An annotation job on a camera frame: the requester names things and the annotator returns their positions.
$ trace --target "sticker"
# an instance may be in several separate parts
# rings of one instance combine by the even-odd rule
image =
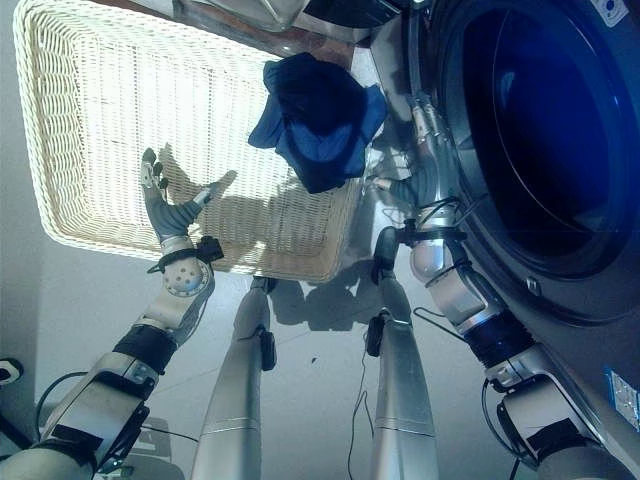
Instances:
[[[591,3],[609,28],[615,27],[629,13],[623,0],[591,0]]]
[[[609,400],[616,411],[640,432],[640,396],[638,391],[611,369],[606,370],[609,380]]]

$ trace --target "blue cloth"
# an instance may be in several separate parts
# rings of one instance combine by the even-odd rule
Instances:
[[[387,115],[377,86],[308,53],[267,62],[264,84],[269,98],[249,144],[275,147],[309,193],[363,174],[364,149]]]

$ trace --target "wicker basket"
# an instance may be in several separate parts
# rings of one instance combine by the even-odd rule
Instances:
[[[217,269],[315,282],[337,272],[360,183],[309,195],[284,159],[246,141],[275,57],[82,0],[24,0],[14,33],[33,184],[54,240],[157,259],[138,181],[152,147],[172,201],[223,179],[190,231],[220,239]]]

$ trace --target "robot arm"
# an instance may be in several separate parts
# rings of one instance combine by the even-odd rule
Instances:
[[[602,426],[562,365],[509,310],[493,286],[474,270],[457,229],[455,151],[444,122],[421,96],[412,105],[419,165],[403,181],[375,179],[418,208],[405,228],[385,228],[376,245],[374,281],[393,269],[400,243],[412,248],[411,269],[434,302],[485,366],[487,381],[505,396],[498,407],[511,449],[538,468],[540,478],[632,479],[607,452]],[[429,175],[436,179],[426,181]]]
[[[194,247],[187,227],[214,191],[169,205],[162,166],[147,149],[140,181],[149,219],[161,243],[162,289],[131,330],[105,354],[52,412],[39,443],[0,466],[7,480],[90,479],[118,467],[135,443],[149,409],[144,406],[176,349],[193,333],[214,289],[210,262],[222,252],[210,237]]]

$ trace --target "white floor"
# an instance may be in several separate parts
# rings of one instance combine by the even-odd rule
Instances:
[[[26,375],[0,391],[0,405],[6,417],[31,435],[34,404],[46,386],[66,372],[87,369],[110,350],[155,296],[159,278],[145,274],[149,262],[65,247],[45,235],[31,187],[18,100],[10,30],[15,3],[0,2],[0,356],[20,359]],[[272,295],[278,365],[262,377],[265,480],[348,478],[362,336],[380,307],[366,258],[380,229],[390,218],[399,218],[386,203],[371,193],[363,197],[348,252],[355,263],[332,282],[281,282]],[[408,254],[401,249],[398,279],[413,306],[432,306],[409,271]],[[175,354],[150,398],[155,426],[198,436],[236,307],[250,281],[247,276],[216,274],[217,287],[202,324]],[[508,478],[512,459],[482,418],[480,364],[466,345],[420,320],[415,335],[430,388],[441,478]],[[367,357],[365,364],[373,411],[378,361]],[[51,401],[59,400],[71,384],[60,386]],[[355,479],[367,478],[371,444],[361,412],[352,460]],[[0,451],[6,449],[6,440],[0,438]],[[144,433],[128,464],[135,467],[134,479],[179,480],[189,477],[194,452],[189,440]],[[519,478],[531,476],[524,470]]]

